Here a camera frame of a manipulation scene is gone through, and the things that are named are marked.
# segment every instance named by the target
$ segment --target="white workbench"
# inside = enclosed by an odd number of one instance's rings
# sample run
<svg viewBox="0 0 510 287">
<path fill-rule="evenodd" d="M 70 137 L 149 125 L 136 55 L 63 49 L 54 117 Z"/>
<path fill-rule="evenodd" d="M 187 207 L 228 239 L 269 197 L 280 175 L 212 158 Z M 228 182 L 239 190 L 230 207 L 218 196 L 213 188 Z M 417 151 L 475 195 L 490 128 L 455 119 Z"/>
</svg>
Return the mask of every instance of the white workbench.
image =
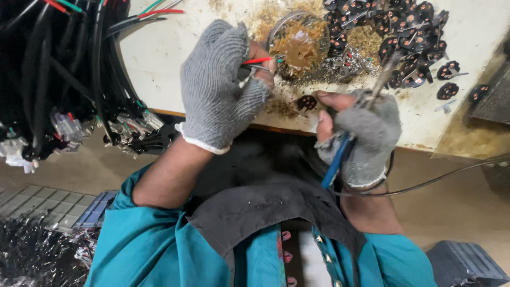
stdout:
<svg viewBox="0 0 510 287">
<path fill-rule="evenodd" d="M 130 15 L 140 13 L 152 0 L 131 0 Z M 160 8 L 173 0 L 166 0 Z M 120 42 L 125 66 L 131 82 L 149 108 L 176 113 L 185 113 L 181 100 L 180 66 L 190 54 L 202 31 L 217 18 L 224 18 L 235 24 L 246 21 L 255 11 L 271 3 L 282 7 L 294 5 L 300 0 L 184 0 L 175 9 L 183 9 L 186 14 L 167 15 L 168 20 L 145 25 L 136 31 L 123 35 Z M 495 48 L 502 41 L 510 23 L 508 0 L 430 0 L 436 14 L 441 10 L 450 11 L 450 19 L 444 29 L 444 39 L 448 43 L 447 54 L 450 60 L 459 62 L 461 72 L 467 76 L 453 78 L 460 91 L 451 106 L 452 112 L 434 110 L 445 104 L 436 99 L 439 88 L 447 81 L 434 80 L 416 89 L 403 89 L 397 95 L 403 133 L 398 143 L 401 147 L 433 151 L 453 115 L 466 98 Z M 442 59 L 431 67 L 435 76 L 437 69 L 447 62 Z M 329 85 L 316 84 L 290 92 L 287 88 L 276 89 L 275 97 L 297 99 L 302 92 L 325 89 L 347 91 L 353 88 L 371 88 L 375 79 L 362 76 L 357 84 Z M 262 112 L 255 123 L 271 127 L 315 132 L 317 112 L 308 116 L 289 119 L 278 113 Z"/>
</svg>

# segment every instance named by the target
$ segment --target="teal shirt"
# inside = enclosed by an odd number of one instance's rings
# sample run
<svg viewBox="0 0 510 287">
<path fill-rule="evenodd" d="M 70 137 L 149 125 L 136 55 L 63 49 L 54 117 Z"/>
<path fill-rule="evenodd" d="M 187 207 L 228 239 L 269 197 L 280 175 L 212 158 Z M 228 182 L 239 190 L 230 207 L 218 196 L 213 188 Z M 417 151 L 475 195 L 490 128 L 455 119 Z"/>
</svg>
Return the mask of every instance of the teal shirt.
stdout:
<svg viewBox="0 0 510 287">
<path fill-rule="evenodd" d="M 229 287 L 226 262 L 189 224 L 182 209 L 133 203 L 131 192 L 148 166 L 132 174 L 106 210 L 85 286 Z M 286 286 L 278 250 L 279 224 L 234 248 L 235 286 Z M 353 286 L 349 251 L 313 230 L 333 286 Z M 358 258 L 361 286 L 436 286 L 426 255 L 403 235 L 365 234 Z"/>
</svg>

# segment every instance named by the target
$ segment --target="gray knitted glove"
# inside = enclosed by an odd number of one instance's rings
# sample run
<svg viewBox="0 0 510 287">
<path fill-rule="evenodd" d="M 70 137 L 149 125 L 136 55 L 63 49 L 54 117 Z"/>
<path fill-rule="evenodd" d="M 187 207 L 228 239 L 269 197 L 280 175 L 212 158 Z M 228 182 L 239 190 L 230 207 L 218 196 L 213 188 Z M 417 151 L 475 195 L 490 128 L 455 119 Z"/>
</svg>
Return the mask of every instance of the gray knitted glove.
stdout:
<svg viewBox="0 0 510 287">
<path fill-rule="evenodd" d="M 395 97 L 382 94 L 372 111 L 365 106 L 369 90 L 355 90 L 357 102 L 351 108 L 335 116 L 335 135 L 322 143 L 316 143 L 319 157 L 331 164 L 342 140 L 344 131 L 357 137 L 350 157 L 342 166 L 342 179 L 350 187 L 368 188 L 385 177 L 386 161 L 390 157 L 402 132 Z"/>
<path fill-rule="evenodd" d="M 269 96 L 262 80 L 240 87 L 238 70 L 249 54 L 246 26 L 214 21 L 181 69 L 186 121 L 176 125 L 183 138 L 215 154 L 227 152 Z"/>
</svg>

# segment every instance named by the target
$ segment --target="red wire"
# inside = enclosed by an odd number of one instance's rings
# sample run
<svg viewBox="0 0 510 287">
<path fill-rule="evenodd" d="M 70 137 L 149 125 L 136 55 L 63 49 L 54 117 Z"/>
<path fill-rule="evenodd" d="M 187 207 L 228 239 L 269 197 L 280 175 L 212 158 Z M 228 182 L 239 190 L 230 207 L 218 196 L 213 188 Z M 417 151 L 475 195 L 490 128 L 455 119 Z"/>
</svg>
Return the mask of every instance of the red wire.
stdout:
<svg viewBox="0 0 510 287">
<path fill-rule="evenodd" d="M 272 59 L 271 57 L 267 57 L 267 58 L 248 60 L 246 62 L 243 62 L 243 65 L 261 63 L 261 62 L 265 62 L 265 61 L 270 61 L 271 59 Z"/>
<path fill-rule="evenodd" d="M 56 3 L 53 0 L 44 0 L 46 3 L 50 4 L 51 6 L 55 7 L 55 9 L 59 10 L 62 13 L 67 13 L 67 10 L 65 10 L 64 7 L 60 6 L 60 4 Z"/>
<path fill-rule="evenodd" d="M 147 12 L 147 13 L 140 14 L 140 15 L 138 15 L 138 18 L 142 19 L 143 17 L 151 16 L 151 15 L 158 14 L 158 13 L 179 13 L 179 14 L 183 14 L 184 11 L 183 10 L 176 10 L 176 9 L 155 10 L 155 11 L 150 11 L 150 12 Z"/>
</svg>

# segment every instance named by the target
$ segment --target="blue handle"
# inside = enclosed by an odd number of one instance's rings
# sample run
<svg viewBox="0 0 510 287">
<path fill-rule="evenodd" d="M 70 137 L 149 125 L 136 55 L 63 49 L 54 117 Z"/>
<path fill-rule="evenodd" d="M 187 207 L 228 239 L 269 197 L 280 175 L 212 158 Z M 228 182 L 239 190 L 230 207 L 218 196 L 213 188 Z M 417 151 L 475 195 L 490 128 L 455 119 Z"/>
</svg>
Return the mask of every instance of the blue handle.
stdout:
<svg viewBox="0 0 510 287">
<path fill-rule="evenodd" d="M 335 178 L 335 175 L 337 174 L 338 170 L 341 168 L 342 165 L 342 157 L 345 153 L 345 148 L 347 147 L 347 144 L 350 140 L 350 134 L 349 132 L 344 133 L 344 138 L 342 139 L 342 142 L 340 143 L 340 148 L 338 149 L 335 157 L 333 158 L 333 162 L 329 166 L 326 175 L 324 176 L 324 179 L 322 180 L 322 187 L 328 188 L 331 183 L 333 182 L 333 179 Z"/>
</svg>

